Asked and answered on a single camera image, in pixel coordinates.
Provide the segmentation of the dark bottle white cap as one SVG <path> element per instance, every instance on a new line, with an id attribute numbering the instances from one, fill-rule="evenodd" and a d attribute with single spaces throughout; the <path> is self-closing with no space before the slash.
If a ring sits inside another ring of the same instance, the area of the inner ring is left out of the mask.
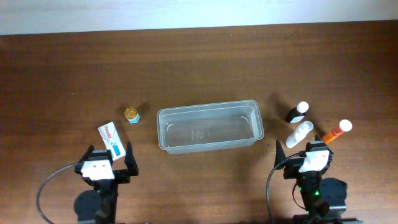
<path id="1" fill-rule="evenodd" d="M 301 101 L 295 108 L 292 108 L 287 116 L 285 117 L 285 122 L 287 123 L 298 123 L 306 115 L 309 109 L 309 104 L 306 101 Z"/>

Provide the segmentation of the orange tube white cap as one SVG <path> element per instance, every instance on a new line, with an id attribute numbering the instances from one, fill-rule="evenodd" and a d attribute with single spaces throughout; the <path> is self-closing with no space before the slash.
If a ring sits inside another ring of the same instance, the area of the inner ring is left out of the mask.
<path id="1" fill-rule="evenodd" d="M 351 121 L 347 119 L 342 119 L 339 124 L 334 127 L 329 133 L 325 134 L 322 137 L 322 141 L 326 144 L 332 142 L 334 139 L 338 138 L 344 133 L 347 133 L 351 131 L 353 128 L 353 125 Z"/>

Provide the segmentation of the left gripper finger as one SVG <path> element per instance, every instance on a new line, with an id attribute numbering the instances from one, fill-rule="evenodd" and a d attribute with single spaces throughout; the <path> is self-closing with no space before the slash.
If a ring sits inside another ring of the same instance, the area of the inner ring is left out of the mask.
<path id="1" fill-rule="evenodd" d="M 126 155 L 125 155 L 124 163 L 127 167 L 127 171 L 130 176 L 138 176 L 139 175 L 139 168 L 137 166 L 136 160 L 132 153 L 132 145 L 130 142 L 128 142 L 127 146 L 126 146 Z"/>
<path id="2" fill-rule="evenodd" d="M 94 151 L 94 147 L 93 145 L 90 145 L 87 149 L 87 151 L 84 153 L 84 155 L 80 158 L 80 160 L 78 161 L 79 164 L 84 163 L 85 161 L 88 160 L 88 158 L 90 157 L 91 153 Z"/>

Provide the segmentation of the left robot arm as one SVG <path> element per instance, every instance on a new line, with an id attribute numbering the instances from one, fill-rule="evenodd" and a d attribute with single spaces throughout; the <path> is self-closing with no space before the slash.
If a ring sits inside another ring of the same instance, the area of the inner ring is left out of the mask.
<path id="1" fill-rule="evenodd" d="M 73 209 L 78 223 L 115 223 L 120 184 L 128 184 L 139 175 L 139 168 L 127 143 L 125 169 L 114 170 L 110 150 L 95 150 L 90 146 L 78 161 L 75 172 L 92 187 L 75 199 Z"/>

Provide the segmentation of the white Panadol box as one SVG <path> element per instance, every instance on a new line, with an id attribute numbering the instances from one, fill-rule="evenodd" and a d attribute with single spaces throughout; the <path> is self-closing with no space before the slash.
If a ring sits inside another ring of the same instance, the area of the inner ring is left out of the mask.
<path id="1" fill-rule="evenodd" d="M 106 149 L 111 151 L 111 155 L 114 161 L 126 155 L 125 148 L 121 142 L 121 139 L 113 122 L 100 126 L 98 128 L 98 131 Z"/>

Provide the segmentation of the small jar gold lid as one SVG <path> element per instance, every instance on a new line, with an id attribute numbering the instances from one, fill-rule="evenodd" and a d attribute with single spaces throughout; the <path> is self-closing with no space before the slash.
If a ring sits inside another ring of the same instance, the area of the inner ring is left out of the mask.
<path id="1" fill-rule="evenodd" d="M 130 124 L 138 123 L 140 120 L 140 115 L 135 108 L 126 108 L 124 116 Z"/>

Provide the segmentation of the clear plastic container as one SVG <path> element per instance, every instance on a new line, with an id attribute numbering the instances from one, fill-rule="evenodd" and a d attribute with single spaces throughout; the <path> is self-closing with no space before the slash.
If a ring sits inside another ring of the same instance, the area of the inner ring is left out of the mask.
<path id="1" fill-rule="evenodd" d="M 185 154 L 251 146 L 264 127 L 258 103 L 241 100 L 161 109 L 157 133 L 162 150 Z"/>

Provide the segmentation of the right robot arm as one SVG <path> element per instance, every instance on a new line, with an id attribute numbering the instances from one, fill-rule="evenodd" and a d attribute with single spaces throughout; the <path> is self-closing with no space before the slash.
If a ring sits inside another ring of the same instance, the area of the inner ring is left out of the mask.
<path id="1" fill-rule="evenodd" d="M 346 211 L 348 184 L 336 178 L 323 178 L 329 169 L 334 153 L 315 136 L 304 151 L 287 157 L 280 141 L 276 141 L 274 168 L 267 179 L 266 196 L 269 197 L 271 178 L 276 170 L 284 171 L 284 179 L 294 179 L 302 201 L 304 215 L 294 215 L 294 223 L 362 223 L 355 218 L 343 218 Z"/>

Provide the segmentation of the white spray bottle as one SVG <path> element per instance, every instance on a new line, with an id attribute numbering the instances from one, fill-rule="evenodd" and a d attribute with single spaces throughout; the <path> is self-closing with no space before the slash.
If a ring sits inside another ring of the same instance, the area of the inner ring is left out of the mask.
<path id="1" fill-rule="evenodd" d="M 297 129 L 287 138 L 285 145 L 288 148 L 293 148 L 300 141 L 302 141 L 307 134 L 312 131 L 313 123 L 311 121 L 304 121 L 300 124 Z"/>

